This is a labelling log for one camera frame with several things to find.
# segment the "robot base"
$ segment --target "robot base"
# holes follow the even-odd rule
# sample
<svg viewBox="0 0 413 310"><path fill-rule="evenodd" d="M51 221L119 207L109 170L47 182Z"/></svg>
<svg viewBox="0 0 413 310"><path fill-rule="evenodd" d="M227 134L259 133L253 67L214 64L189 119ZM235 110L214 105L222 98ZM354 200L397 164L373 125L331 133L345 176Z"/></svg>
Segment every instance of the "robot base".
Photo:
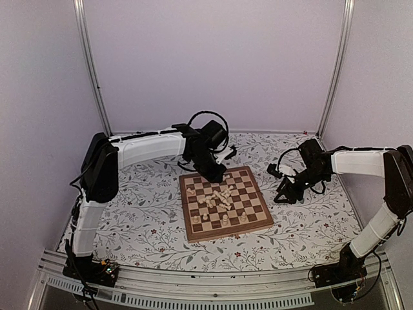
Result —
<svg viewBox="0 0 413 310"><path fill-rule="evenodd" d="M82 275L84 281L108 287L115 287L119 268L113 268L109 273L104 271L104 265L92 261L92 255L86 257L75 257L73 266L71 261L66 261L63 275L80 280L78 274Z"/></svg>
<svg viewBox="0 0 413 310"><path fill-rule="evenodd" d="M352 270L346 270L339 266L339 263L323 265L312 268L312 276L316 287L325 287L361 278L367 275L364 265L359 265Z"/></svg>

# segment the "floral tablecloth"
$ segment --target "floral tablecloth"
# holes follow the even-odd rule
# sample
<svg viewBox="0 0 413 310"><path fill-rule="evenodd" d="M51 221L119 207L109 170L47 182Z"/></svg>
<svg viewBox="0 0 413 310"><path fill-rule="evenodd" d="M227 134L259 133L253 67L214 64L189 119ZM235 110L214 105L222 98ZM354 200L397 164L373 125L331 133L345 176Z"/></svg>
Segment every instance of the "floral tablecloth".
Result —
<svg viewBox="0 0 413 310"><path fill-rule="evenodd" d="M248 165L274 218L274 226L209 242L186 240L178 178L180 158L131 165L119 172L119 193L105 209L95 238L96 258L123 265L185 271L258 271L324 264L338 259L343 244L360 227L338 179L324 195L306 191L303 204L276 204L279 184L266 173L269 163L306 139L304 134L231 134L238 154L228 167ZM297 152L283 159L303 170ZM68 238L67 229L62 240ZM58 251L64 252L61 242Z"/></svg>

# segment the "wooden chessboard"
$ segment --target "wooden chessboard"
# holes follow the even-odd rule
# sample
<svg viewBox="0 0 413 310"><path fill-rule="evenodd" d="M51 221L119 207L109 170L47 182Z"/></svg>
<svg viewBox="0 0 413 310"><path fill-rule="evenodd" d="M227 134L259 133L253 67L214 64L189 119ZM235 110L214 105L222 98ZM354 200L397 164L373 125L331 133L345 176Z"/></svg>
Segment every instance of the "wooden chessboard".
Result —
<svg viewBox="0 0 413 310"><path fill-rule="evenodd" d="M186 235L190 243L251 233L273 226L274 221L250 167L228 169L225 176L229 178L220 184L209 183L198 173L179 177ZM231 185L234 190L228 198L231 206L229 211L219 207L219 198L211 199L211 208L206 203L198 203L199 199L212 195L214 191L222 192ZM245 221L240 220L243 212L247 214ZM204 214L208 215L207 220L203 219ZM226 226L222 221L225 214L228 215ZM199 217L197 223L194 223L195 216Z"/></svg>

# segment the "chessboard border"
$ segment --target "chessboard border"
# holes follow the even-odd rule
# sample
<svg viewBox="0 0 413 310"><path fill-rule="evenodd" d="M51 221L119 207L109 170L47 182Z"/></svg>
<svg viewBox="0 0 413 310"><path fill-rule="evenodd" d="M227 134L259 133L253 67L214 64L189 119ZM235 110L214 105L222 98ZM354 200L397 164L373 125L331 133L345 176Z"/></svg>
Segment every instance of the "chessboard border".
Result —
<svg viewBox="0 0 413 310"><path fill-rule="evenodd" d="M259 198L259 202L263 206L263 211L264 211L267 218L266 218L266 220L261 220L261 221L256 221L256 222L244 224L242 231L239 231L240 225L224 228L224 229L222 229L222 233L216 239L229 237L229 236L231 236L233 234L237 234L237 233L241 233L241 234L252 233L254 231L260 231L262 229L271 228L274 225L274 220L272 218L272 215L271 215L271 213L268 209L267 203L265 202L261 191L259 190L257 181L255 179L254 174L251 171L251 168L249 166L229 168L229 169L227 169L227 171L225 171L225 173L235 172L235 171L242 171L242 170L247 170L249 175L251 175L253 177L253 178L251 178L252 185L253 185L254 189L256 190L257 196ZM184 212L186 237L188 238L189 243L215 240L214 237L216 236L215 231L205 231L205 232L192 233L192 224L191 224L191 220L190 220L191 217L190 217L190 214L189 214L189 209L187 207L187 205L188 205L188 196L186 195L185 179L194 178L194 177L197 177L197 176L200 176L200 174L199 173L192 173L192 174L184 174L184 175L179 176L179 188L180 188L180 191L181 191L181 201L182 201L182 209L183 209L183 212Z"/></svg>

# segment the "white wall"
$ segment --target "white wall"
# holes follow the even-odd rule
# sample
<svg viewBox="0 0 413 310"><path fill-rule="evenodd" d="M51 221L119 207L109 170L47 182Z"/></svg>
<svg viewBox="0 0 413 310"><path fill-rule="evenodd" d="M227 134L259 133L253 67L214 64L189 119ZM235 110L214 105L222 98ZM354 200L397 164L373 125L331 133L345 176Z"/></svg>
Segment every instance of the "white wall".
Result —
<svg viewBox="0 0 413 310"><path fill-rule="evenodd" d="M21 310L102 128L73 1L1 1L0 29L0 309Z"/></svg>
<svg viewBox="0 0 413 310"><path fill-rule="evenodd" d="M328 148L413 145L413 2L356 1L331 119ZM367 223L384 196L381 179L345 179ZM386 246L405 309L413 309L413 217Z"/></svg>
<svg viewBox="0 0 413 310"><path fill-rule="evenodd" d="M316 131L344 4L85 1L113 131L162 129L206 109L233 130Z"/></svg>

